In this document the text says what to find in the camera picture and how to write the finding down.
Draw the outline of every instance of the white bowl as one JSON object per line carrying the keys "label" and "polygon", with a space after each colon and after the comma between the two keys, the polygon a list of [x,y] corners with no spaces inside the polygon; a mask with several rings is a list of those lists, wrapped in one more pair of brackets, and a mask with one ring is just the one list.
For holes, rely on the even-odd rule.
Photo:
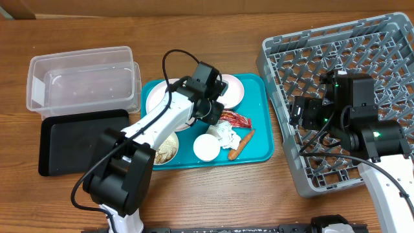
{"label": "white bowl", "polygon": [[180,144],[179,144],[179,138],[177,137],[177,135],[173,132],[170,136],[167,137],[167,139],[173,139],[174,140],[175,144],[177,145],[177,151],[175,152],[175,154],[173,155],[173,157],[169,161],[167,161],[165,163],[162,163],[162,164],[156,164],[155,160],[154,160],[154,165],[164,165],[164,164],[169,163],[170,161],[172,161],[175,158],[175,156],[179,152]]}
{"label": "white bowl", "polygon": [[219,139],[210,134],[200,135],[194,141],[193,150],[200,160],[210,162],[220,153]]}

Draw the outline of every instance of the crumpled napkin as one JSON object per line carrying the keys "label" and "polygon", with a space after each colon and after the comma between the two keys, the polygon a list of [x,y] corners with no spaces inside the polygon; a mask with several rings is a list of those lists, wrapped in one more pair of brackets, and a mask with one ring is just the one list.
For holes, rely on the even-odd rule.
{"label": "crumpled napkin", "polygon": [[228,121],[219,121],[215,126],[210,126],[206,133],[219,139],[220,146],[223,149],[232,148],[237,150],[239,147],[241,138],[232,130],[232,125]]}

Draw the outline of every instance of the carrot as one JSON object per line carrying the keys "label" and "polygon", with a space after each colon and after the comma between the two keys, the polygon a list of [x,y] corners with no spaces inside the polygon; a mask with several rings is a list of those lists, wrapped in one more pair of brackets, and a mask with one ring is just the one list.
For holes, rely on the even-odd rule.
{"label": "carrot", "polygon": [[230,150],[230,152],[228,153],[228,159],[229,160],[235,160],[241,153],[241,151],[243,151],[243,149],[245,148],[245,146],[248,144],[248,142],[250,142],[250,139],[252,139],[253,134],[256,130],[253,129],[248,135],[246,135],[239,144],[239,147],[237,148],[237,150]]}

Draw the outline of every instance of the wooden table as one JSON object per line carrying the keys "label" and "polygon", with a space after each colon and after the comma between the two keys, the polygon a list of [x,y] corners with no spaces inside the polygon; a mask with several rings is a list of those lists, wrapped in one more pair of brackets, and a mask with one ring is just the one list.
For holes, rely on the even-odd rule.
{"label": "wooden table", "polygon": [[[0,232],[79,232],[107,226],[101,213],[69,200],[80,174],[41,177],[41,118],[26,109],[30,59],[37,55],[127,45],[142,82],[162,78],[161,59],[184,49],[222,73],[254,72],[261,42],[270,36],[348,22],[387,12],[101,18],[0,22]],[[414,19],[414,12],[406,12]],[[182,55],[167,61],[170,78],[192,74]],[[341,214],[380,232],[365,186],[313,199],[295,190],[273,108],[275,152],[260,164],[154,172],[140,215],[149,227],[274,226]],[[139,114],[132,117],[133,122]],[[95,206],[84,192],[77,200]]]}

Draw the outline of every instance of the plastic storage bin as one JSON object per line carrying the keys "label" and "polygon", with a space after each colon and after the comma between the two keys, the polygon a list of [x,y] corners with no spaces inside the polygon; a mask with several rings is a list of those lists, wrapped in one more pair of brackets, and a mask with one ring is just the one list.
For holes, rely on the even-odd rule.
{"label": "plastic storage bin", "polygon": [[141,77],[129,47],[36,56],[27,78],[27,109],[42,118],[112,109],[140,110]]}

